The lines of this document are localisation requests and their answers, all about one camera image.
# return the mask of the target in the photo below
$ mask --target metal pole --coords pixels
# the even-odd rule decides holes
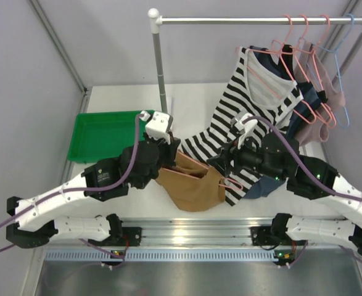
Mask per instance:
[[[168,112],[167,98],[166,98],[166,87],[164,83],[162,48],[160,47],[160,36],[159,33],[152,34],[152,36],[154,38],[154,50],[155,50],[156,69],[157,69],[158,91],[160,94],[160,104],[162,105],[162,112],[167,113]]]
[[[85,93],[87,91],[86,86],[83,84],[82,79],[80,78],[78,72],[75,70],[75,67],[71,62],[71,59],[68,57],[68,54],[66,53],[63,44],[60,42],[60,39],[57,36],[55,30],[53,29],[48,17],[46,16],[45,11],[41,7],[41,4],[38,2],[38,0],[27,0],[27,1],[30,3],[38,19],[43,24],[46,32],[48,33],[53,45],[57,49],[57,52],[62,58],[65,66],[68,68],[68,71],[70,71],[70,74],[73,77],[75,83],[78,85],[79,89],[83,93]]]
[[[362,46],[362,33],[359,34],[358,39],[356,39],[355,43],[353,44],[352,48],[350,49],[348,55],[346,56],[344,62],[342,63],[340,67],[340,74],[343,75],[349,65],[351,64],[352,60],[355,58],[356,54],[358,53],[359,49]],[[335,86],[339,82],[339,77],[336,75],[334,79],[332,80],[332,84]]]
[[[158,91],[160,95],[160,104],[162,105],[162,112],[168,113],[167,110],[167,98],[166,98],[166,87],[164,83],[164,74],[163,74],[163,60],[162,60],[162,48],[160,47],[160,35],[159,35],[159,23],[160,14],[157,9],[152,8],[148,11],[148,16],[150,18],[150,30],[154,39],[154,51],[155,51],[155,60],[156,60],[156,69],[157,69],[157,81],[158,81]]]
[[[305,19],[302,17],[292,17],[294,25],[305,25]],[[310,25],[324,25],[327,23],[324,17],[308,17]],[[160,25],[289,25],[289,19],[286,17],[160,17]],[[331,17],[330,23],[333,25],[347,25],[352,23],[350,17]],[[354,24],[362,25],[362,17],[355,17]]]

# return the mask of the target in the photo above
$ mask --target blue hanger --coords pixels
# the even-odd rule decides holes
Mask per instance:
[[[340,49],[340,46],[342,45],[342,43],[344,42],[344,40],[348,37],[349,33],[352,31],[353,29],[353,25],[355,24],[355,17],[353,16],[353,14],[347,14],[348,17],[350,17],[352,19],[352,23],[351,23],[351,27],[349,28],[349,30],[347,31],[347,33],[344,35],[344,37],[342,38],[342,40],[338,43],[338,45],[333,49],[333,50],[329,50],[329,49],[326,49],[322,46],[319,46],[320,49],[324,50],[324,51],[327,51],[327,52],[330,52],[331,54],[334,54],[334,59],[335,59],[335,66],[337,67],[337,76],[339,78],[339,83],[340,83],[340,89],[341,91],[343,91],[343,88],[342,88],[342,79],[341,79],[341,73],[340,73],[340,66],[339,66],[339,60],[338,60],[338,57],[337,57],[337,54],[338,54],[338,50]],[[337,120],[337,122],[339,123],[339,125],[341,126],[341,128],[348,128],[349,125],[350,125],[350,120],[349,120],[349,115],[348,115],[348,109],[346,108],[346,106],[343,107],[343,110],[345,112],[345,116],[347,117],[347,124],[344,126],[341,121],[339,120],[337,114],[334,114],[335,116],[335,119]]]

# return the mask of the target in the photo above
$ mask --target pink hanger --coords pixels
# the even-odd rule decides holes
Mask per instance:
[[[315,55],[316,55],[316,50],[318,48],[318,46],[321,44],[321,42],[326,38],[327,34],[329,33],[329,30],[330,30],[330,17],[327,16],[326,14],[322,14],[320,15],[320,17],[324,17],[327,21],[327,29],[326,31],[323,33],[323,36],[322,38],[316,43],[316,45],[314,46],[314,48],[312,49],[312,61],[314,63],[314,68],[315,68],[315,72],[316,72],[316,76],[318,77],[318,81],[319,81],[319,84],[321,85],[321,89],[324,90],[323,88],[323,84],[322,84],[322,79],[321,79],[321,76],[319,75],[319,71],[318,71],[318,67],[316,66],[316,60],[315,60]],[[330,108],[329,105],[327,105],[326,103],[322,103],[322,107],[325,109],[325,111],[327,112],[327,114],[329,115],[330,117],[330,120],[329,121],[325,121],[324,118],[319,115],[319,119],[324,123],[326,124],[329,128],[335,128],[335,126],[337,125],[337,120],[335,119],[335,116]]]
[[[186,154],[182,153],[182,152],[179,152],[180,154],[182,154],[184,157],[188,158],[190,161],[194,162],[195,164],[199,165],[200,167],[202,168],[205,168],[205,169],[209,169],[209,166],[207,165],[204,165],[203,163],[200,163],[200,162],[197,162],[195,161],[193,158],[187,156]],[[181,173],[179,171],[173,171],[173,170],[170,170],[169,168],[163,168],[163,170],[165,171],[170,171],[172,173],[175,173],[175,174],[179,174],[179,175],[183,175],[185,177],[188,177],[188,178],[192,178],[192,179],[200,179],[198,177],[195,177],[195,176],[191,176],[191,175],[187,175],[187,174],[184,174],[184,173]],[[219,184],[219,186],[221,187],[225,187],[225,188],[228,188],[228,189],[232,189],[232,190],[243,190],[244,187],[241,183],[238,183],[236,180],[232,179],[232,178],[225,178],[225,177],[222,177],[221,179],[223,180],[227,180],[235,185],[238,185],[239,187],[231,187],[231,186],[227,186],[227,185],[224,185],[224,184]]]
[[[282,53],[282,49],[285,46],[286,41],[289,39],[290,34],[292,33],[293,30],[293,22],[292,22],[292,18],[289,15],[285,15],[285,17],[287,17],[289,19],[290,22],[290,28],[289,28],[289,32],[285,37],[285,40],[283,43],[281,43],[281,48],[279,49],[279,51],[259,51],[258,49],[249,49],[250,51],[254,51],[254,52],[261,52],[264,54],[276,54],[278,55],[279,59],[281,60],[283,66],[285,67],[285,70],[287,72],[287,74],[289,75],[290,79],[292,81],[294,80],[293,75],[291,74],[290,70],[287,68],[287,65],[281,55]],[[278,94],[276,94],[260,77],[257,76],[257,74],[247,65],[248,70],[256,77],[259,79],[260,82],[262,82],[269,90],[272,94],[274,94],[274,96],[276,96],[279,100],[281,100],[281,97],[278,96]],[[309,121],[307,118],[305,118],[303,115],[301,115],[300,113],[298,113],[296,110],[293,109],[293,112],[296,113],[302,120],[304,120],[307,124],[312,125],[315,121],[316,121],[316,114],[314,113],[314,110],[311,108],[311,106],[309,105],[309,103],[305,102],[304,100],[301,100],[301,103],[305,104],[307,106],[307,108],[310,110],[312,116],[314,117],[313,121]]]
[[[297,64],[298,64],[298,67],[299,67],[299,69],[302,71],[303,76],[305,77],[305,79],[307,80],[307,82],[310,82],[310,79],[307,77],[307,75],[306,75],[303,67],[301,66],[300,62],[298,61],[298,57],[297,57],[297,55],[296,55],[295,53],[296,53],[297,51],[299,51],[299,52],[304,52],[304,53],[306,53],[306,54],[312,54],[313,63],[314,63],[314,68],[315,68],[315,71],[316,71],[316,73],[317,73],[317,75],[318,75],[318,80],[319,80],[319,83],[320,83],[320,85],[321,85],[321,89],[323,90],[322,80],[321,80],[321,78],[320,78],[320,76],[319,76],[318,68],[317,68],[317,66],[316,66],[315,51],[316,51],[316,48],[318,47],[318,45],[325,39],[326,35],[329,33],[329,30],[330,30],[330,18],[329,18],[328,16],[326,16],[326,15],[321,15],[321,16],[324,16],[324,17],[326,18],[326,20],[327,20],[327,24],[328,24],[327,29],[326,29],[326,31],[323,33],[321,39],[316,43],[316,47],[314,47],[311,51],[304,51],[303,49],[300,49],[300,43],[301,43],[302,40],[304,40],[304,36],[306,35],[306,33],[307,33],[307,31],[308,31],[309,23],[308,23],[308,18],[307,18],[306,15],[301,14],[300,16],[305,19],[306,27],[305,27],[305,30],[304,30],[304,32],[303,32],[303,35],[298,39],[298,43],[297,43],[296,47],[291,46],[290,48],[293,49],[294,57],[295,57],[295,59],[296,59],[296,62],[297,62]],[[271,46],[273,46],[273,43],[274,43],[274,42],[277,42],[277,43],[281,44],[280,41],[278,41],[278,40],[273,40],[273,42],[271,43]],[[282,55],[282,54],[293,54],[293,52],[282,52],[282,50],[281,50],[281,55]],[[326,121],[326,120],[322,117],[322,115],[320,115],[319,112],[316,111],[316,110],[313,112],[313,114],[315,115],[314,118],[315,118],[315,119],[318,118],[321,122],[323,122],[324,124],[326,124],[326,125],[327,125],[328,127],[330,127],[330,128],[335,127],[336,124],[337,124],[337,120],[335,119],[335,116],[334,116],[334,114],[333,114],[330,106],[328,106],[326,103],[321,103],[321,106],[322,106],[322,108],[327,112],[327,114],[329,115],[328,121]],[[333,125],[333,126],[329,125],[329,123],[332,122],[332,121],[334,121],[334,125]]]

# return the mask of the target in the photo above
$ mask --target fabric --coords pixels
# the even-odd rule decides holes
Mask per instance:
[[[312,44],[308,41],[305,41],[303,50],[311,51]],[[315,80],[316,74],[313,73],[315,68],[313,64],[312,55],[302,52],[300,54],[299,61],[307,77],[312,82],[313,87],[315,89],[321,89],[320,84]],[[342,91],[336,91],[334,89],[326,69],[323,67],[321,61],[318,59],[317,56],[315,56],[315,61],[316,61],[316,68],[318,69],[318,73],[322,80],[324,92],[326,93],[327,104],[329,105],[329,107],[333,112],[336,112],[341,107],[345,106],[344,94]],[[296,66],[294,74],[295,74],[295,79],[297,81],[299,82],[306,81],[299,66]],[[329,115],[322,107],[319,107],[317,111],[319,112],[319,114],[322,115],[322,117],[325,120],[329,119]],[[296,131],[294,138],[300,143],[300,146],[304,146],[312,141],[326,142],[329,139],[329,127],[320,120],[316,120],[312,125],[307,125],[306,123],[303,122],[300,124],[300,127]]]
[[[289,45],[285,45],[284,52],[292,52],[292,49]],[[278,65],[275,64],[273,59],[271,58],[271,55],[255,52],[255,55],[259,62],[269,71],[274,73],[275,75],[284,78],[284,79],[290,79],[289,74],[285,70],[283,63],[281,61],[278,62]],[[285,65],[290,70],[290,73],[293,71],[293,65],[292,65],[292,59],[293,55],[282,55],[282,58],[284,59]],[[322,100],[318,96],[318,93],[315,91],[315,88],[313,87],[311,82],[303,82],[298,83],[298,86],[303,94],[304,101],[309,103],[311,108],[313,110],[316,110],[320,104],[322,103]],[[295,110],[300,113],[305,118],[308,118],[311,115],[310,110],[308,107],[303,103],[298,103],[295,107]],[[287,130],[286,135],[290,138],[294,137],[294,134],[297,130],[297,128],[300,126],[302,122],[302,118],[299,117],[296,113],[293,112],[291,118],[290,118],[290,124],[289,129]],[[273,178],[262,176],[258,182],[256,182],[246,193],[244,196],[245,199],[258,199],[259,197],[267,197],[270,193],[272,193],[274,190],[276,190],[279,186],[284,184],[284,181],[277,181]]]
[[[280,99],[268,88],[269,86]],[[241,111],[259,115],[269,120],[283,133],[287,131],[292,109],[303,99],[297,83],[282,79],[267,70],[259,63],[255,54],[244,47],[239,48],[239,60],[236,69],[216,106],[210,126],[203,132],[181,142],[181,150],[189,156],[205,163],[216,156],[219,148],[226,142],[238,137],[231,130],[231,120]],[[251,137],[261,144],[261,139],[269,132],[269,128],[261,122]],[[226,201],[235,205],[248,189],[260,179],[261,175],[242,170],[230,178],[244,186],[243,191],[226,189]]]
[[[202,212],[224,202],[224,187],[219,186],[223,183],[222,176],[215,168],[202,168],[180,152],[176,154],[175,163],[171,170],[197,179],[162,168],[156,182],[164,187],[180,210]]]

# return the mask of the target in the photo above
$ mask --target pink garment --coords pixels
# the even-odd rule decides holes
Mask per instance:
[[[311,51],[313,48],[312,44],[308,41],[305,41],[303,50],[304,51]],[[317,91],[321,91],[321,85],[316,80],[318,79],[318,76],[316,75],[316,70],[313,63],[313,58],[311,54],[306,54],[302,52],[300,54],[300,65],[302,66],[304,72],[306,73],[307,77],[310,79],[310,81],[313,84],[313,87]],[[331,83],[331,79],[329,75],[327,74],[326,69],[323,67],[321,61],[319,58],[315,55],[315,61],[316,61],[316,68],[318,69],[318,73],[322,80],[323,90],[326,93],[327,97],[327,105],[330,106],[331,110],[333,112],[338,111],[341,107],[345,106],[345,97],[343,95],[342,91],[336,91],[333,87],[333,84]],[[306,82],[305,76],[303,72],[301,71],[300,67],[296,66],[294,70],[294,76],[297,82]],[[327,112],[322,108],[319,107],[316,111],[322,117],[328,121],[330,118]],[[312,125],[305,125],[301,130],[297,131],[294,138],[300,143],[300,146],[304,146],[308,144],[309,142],[326,142],[329,139],[329,128],[327,125],[325,125],[321,120],[316,119],[316,121]]]

